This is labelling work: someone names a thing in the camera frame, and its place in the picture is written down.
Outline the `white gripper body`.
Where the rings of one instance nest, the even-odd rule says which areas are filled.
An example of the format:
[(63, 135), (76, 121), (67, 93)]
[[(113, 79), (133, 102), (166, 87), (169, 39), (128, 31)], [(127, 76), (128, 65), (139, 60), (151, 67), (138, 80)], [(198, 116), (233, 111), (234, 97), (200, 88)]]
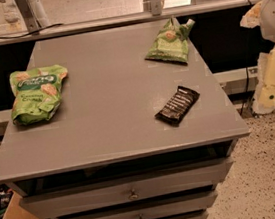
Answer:
[(258, 63), (258, 84), (253, 96), (252, 110), (256, 114), (275, 111), (275, 46), (269, 53), (260, 53)]

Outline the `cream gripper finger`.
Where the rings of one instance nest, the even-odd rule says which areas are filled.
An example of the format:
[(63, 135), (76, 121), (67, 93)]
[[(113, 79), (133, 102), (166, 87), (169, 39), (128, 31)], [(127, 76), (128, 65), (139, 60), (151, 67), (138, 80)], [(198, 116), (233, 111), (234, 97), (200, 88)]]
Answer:
[(253, 7), (246, 12), (240, 21), (241, 27), (255, 28), (256, 26), (259, 26), (261, 4), (261, 2), (254, 4)]

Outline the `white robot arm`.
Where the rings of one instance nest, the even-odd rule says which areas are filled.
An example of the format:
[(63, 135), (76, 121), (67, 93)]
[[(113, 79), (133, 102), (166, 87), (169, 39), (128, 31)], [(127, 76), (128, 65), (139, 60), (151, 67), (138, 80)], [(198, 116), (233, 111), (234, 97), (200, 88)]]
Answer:
[(274, 48), (269, 53), (259, 54), (258, 84), (252, 104), (256, 114), (268, 114), (275, 111), (275, 0), (262, 0), (253, 5), (242, 17), (240, 26), (259, 26), (262, 37), (274, 42)]

